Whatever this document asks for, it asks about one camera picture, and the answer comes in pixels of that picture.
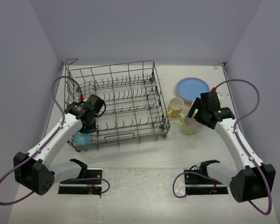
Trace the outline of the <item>blue plastic plate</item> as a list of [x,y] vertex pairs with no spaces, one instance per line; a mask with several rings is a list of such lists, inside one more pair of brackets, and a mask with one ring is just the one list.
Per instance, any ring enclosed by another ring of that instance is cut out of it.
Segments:
[[178,82],[177,94],[186,101],[193,101],[200,97],[201,93],[209,92],[209,85],[202,79],[187,77]]

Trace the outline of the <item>yellow ceramic mug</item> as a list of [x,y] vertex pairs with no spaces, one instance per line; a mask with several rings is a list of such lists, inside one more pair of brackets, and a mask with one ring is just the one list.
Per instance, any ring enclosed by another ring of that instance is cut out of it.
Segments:
[[169,101],[168,116],[177,117],[184,107],[184,102],[181,98],[172,98]]

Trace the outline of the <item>yellow-green plastic cup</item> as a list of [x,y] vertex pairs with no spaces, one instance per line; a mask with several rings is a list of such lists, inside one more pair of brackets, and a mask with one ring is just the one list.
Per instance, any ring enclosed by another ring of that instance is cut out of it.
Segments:
[[181,132],[185,135],[195,133],[195,131],[201,126],[194,118],[189,118],[183,113],[178,115],[178,119],[181,122]]

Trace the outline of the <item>blue plastic cup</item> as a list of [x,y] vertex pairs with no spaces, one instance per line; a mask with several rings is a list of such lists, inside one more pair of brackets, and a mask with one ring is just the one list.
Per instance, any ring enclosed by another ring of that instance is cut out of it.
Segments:
[[87,145],[91,142],[91,136],[89,133],[76,132],[73,135],[73,139],[75,146]]

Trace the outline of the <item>grey wire dish rack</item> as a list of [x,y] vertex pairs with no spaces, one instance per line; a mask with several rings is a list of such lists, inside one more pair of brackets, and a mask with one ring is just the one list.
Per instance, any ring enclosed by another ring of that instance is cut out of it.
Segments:
[[69,139],[76,151],[167,137],[171,126],[154,61],[91,67],[76,66],[75,62],[63,62],[64,73],[70,78],[64,82],[64,105],[77,101],[80,95],[97,95],[106,104],[85,141],[76,136]]

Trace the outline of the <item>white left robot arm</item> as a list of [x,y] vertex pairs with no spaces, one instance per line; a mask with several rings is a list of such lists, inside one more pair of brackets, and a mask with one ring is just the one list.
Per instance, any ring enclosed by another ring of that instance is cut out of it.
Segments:
[[96,95],[91,95],[86,101],[71,103],[55,130],[27,153],[18,152],[14,156],[15,180],[40,196],[62,181],[83,183],[101,180],[97,176],[88,177],[88,166],[77,159],[58,166],[51,164],[67,141],[77,132],[89,133],[96,118],[102,116],[105,110],[104,100]]

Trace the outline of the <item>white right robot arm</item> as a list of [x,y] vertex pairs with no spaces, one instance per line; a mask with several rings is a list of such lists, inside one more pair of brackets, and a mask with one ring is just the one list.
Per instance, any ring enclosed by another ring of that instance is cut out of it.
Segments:
[[271,196],[276,171],[265,164],[249,146],[228,107],[222,108],[216,92],[201,93],[194,119],[216,131],[227,146],[237,169],[229,186],[234,199],[241,203]]

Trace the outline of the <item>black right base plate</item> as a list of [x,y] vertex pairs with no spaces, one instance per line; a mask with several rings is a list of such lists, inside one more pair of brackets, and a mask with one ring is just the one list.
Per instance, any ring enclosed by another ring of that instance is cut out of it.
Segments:
[[220,182],[214,182],[198,175],[185,174],[185,191],[187,195],[227,195],[228,189]]

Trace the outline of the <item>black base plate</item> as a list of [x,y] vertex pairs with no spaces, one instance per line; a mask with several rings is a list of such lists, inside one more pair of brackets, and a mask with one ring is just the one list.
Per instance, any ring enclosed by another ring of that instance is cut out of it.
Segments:
[[63,181],[58,188],[59,195],[101,195],[102,180]]
[[228,189],[220,182],[214,182],[198,175],[185,174],[185,191],[187,195],[227,195]]

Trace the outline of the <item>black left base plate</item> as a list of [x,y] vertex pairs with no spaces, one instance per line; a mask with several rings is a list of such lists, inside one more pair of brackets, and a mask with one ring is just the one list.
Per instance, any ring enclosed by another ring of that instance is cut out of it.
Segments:
[[59,195],[101,195],[102,180],[63,181],[58,188]]

